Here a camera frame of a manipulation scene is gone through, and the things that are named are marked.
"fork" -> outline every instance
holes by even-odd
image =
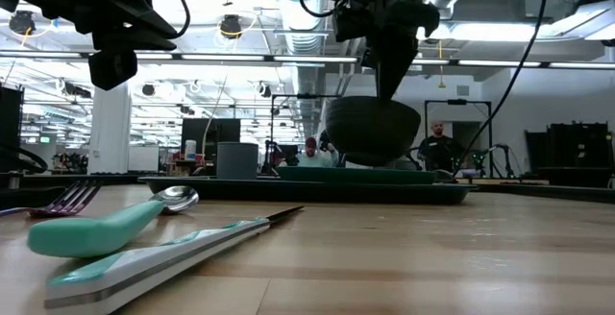
[[[42,208],[17,207],[0,210],[0,217],[15,213],[28,212],[36,218],[54,218],[71,216],[82,211],[96,196],[102,182],[78,181],[74,182],[51,204]]]

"table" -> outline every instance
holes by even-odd
[[[85,210],[147,199],[107,186]],[[296,206],[206,202],[163,217],[133,247]],[[44,281],[80,267],[25,246],[34,221],[0,219],[2,314],[43,314]],[[460,206],[310,204],[118,311],[129,315],[610,314],[615,206],[472,193]]]

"green tray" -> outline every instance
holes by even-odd
[[[280,166],[283,181],[367,184],[433,184],[435,173],[404,170],[373,170],[325,167]]]

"man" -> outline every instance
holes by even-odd
[[[453,172],[454,163],[463,154],[463,146],[444,135],[444,125],[441,121],[431,123],[431,132],[433,135],[421,142],[419,159],[425,162],[428,171],[446,170]]]
[[[297,156],[301,167],[334,167],[339,159],[339,153],[331,143],[327,146],[327,152],[318,151],[318,143],[314,137],[306,140],[306,151]],[[287,166],[283,161],[280,166]]]

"black bowl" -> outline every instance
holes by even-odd
[[[412,145],[421,115],[395,101],[346,97],[329,104],[325,125],[333,146],[346,155],[346,160],[383,166]]]

